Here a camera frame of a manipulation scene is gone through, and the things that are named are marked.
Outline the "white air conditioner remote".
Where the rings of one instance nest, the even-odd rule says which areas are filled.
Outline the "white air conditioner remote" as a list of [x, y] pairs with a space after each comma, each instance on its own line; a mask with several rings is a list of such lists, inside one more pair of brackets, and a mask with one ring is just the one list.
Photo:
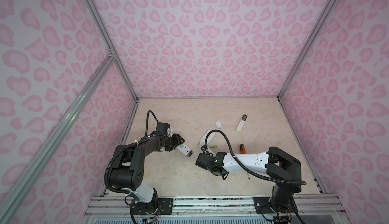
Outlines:
[[193, 155], [193, 150], [185, 143], [182, 143], [176, 147], [176, 150], [182, 153], [187, 159], [190, 159]]

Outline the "white remote with eco sticker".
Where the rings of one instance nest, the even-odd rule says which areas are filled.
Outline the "white remote with eco sticker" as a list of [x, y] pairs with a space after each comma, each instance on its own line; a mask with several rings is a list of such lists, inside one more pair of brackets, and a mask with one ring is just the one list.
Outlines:
[[198, 146], [199, 146], [199, 148], [202, 148], [204, 145], [205, 145], [205, 142], [207, 142], [207, 143], [209, 143], [213, 138], [214, 138], [214, 136], [215, 136], [215, 132], [212, 132], [209, 136], [208, 136], [208, 134], [209, 134], [209, 132], [210, 132], [211, 130], [207, 130], [206, 131], [206, 133], [202, 136], [202, 138], [199, 140], [199, 142], [198, 142]]

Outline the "white battery cover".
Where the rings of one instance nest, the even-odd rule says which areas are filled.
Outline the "white battery cover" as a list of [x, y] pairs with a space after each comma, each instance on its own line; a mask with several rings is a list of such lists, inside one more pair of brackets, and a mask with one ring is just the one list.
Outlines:
[[216, 125], [216, 128], [217, 128], [217, 129], [221, 129], [221, 128], [222, 128], [222, 124], [221, 124], [220, 121], [217, 121], [217, 122], [215, 123], [215, 125]]

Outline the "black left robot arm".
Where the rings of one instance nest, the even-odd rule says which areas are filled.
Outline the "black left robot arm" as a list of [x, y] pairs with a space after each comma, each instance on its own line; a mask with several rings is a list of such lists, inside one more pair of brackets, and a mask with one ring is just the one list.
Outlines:
[[179, 134], [145, 136], [140, 141], [116, 147], [104, 174], [104, 184], [114, 193], [126, 194], [141, 203], [157, 199], [155, 189], [143, 182], [145, 158], [162, 148], [170, 152], [185, 143]]

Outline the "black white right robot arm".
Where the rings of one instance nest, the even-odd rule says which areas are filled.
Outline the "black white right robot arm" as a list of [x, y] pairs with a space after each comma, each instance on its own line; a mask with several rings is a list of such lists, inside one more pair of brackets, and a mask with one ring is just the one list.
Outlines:
[[261, 180], [275, 183], [269, 205], [272, 209], [291, 206], [291, 198], [300, 193], [303, 185], [301, 162], [278, 147], [258, 154], [232, 154], [219, 152], [216, 155], [199, 154], [196, 166], [214, 176], [227, 178], [230, 173], [245, 171]]

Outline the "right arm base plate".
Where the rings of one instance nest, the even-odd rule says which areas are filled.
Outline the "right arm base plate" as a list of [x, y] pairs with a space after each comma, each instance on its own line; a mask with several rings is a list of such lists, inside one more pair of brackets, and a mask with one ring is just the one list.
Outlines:
[[292, 198], [293, 196], [289, 197], [284, 204], [273, 201], [271, 197], [254, 197], [253, 201], [257, 214], [295, 214], [298, 209]]

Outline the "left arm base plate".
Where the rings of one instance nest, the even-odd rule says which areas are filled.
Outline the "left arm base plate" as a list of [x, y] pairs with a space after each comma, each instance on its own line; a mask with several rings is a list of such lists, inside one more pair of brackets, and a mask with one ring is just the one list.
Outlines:
[[173, 199], [172, 198], [158, 198], [153, 199], [150, 203], [139, 202], [131, 207], [134, 215], [156, 215], [157, 213], [162, 216], [172, 214]]

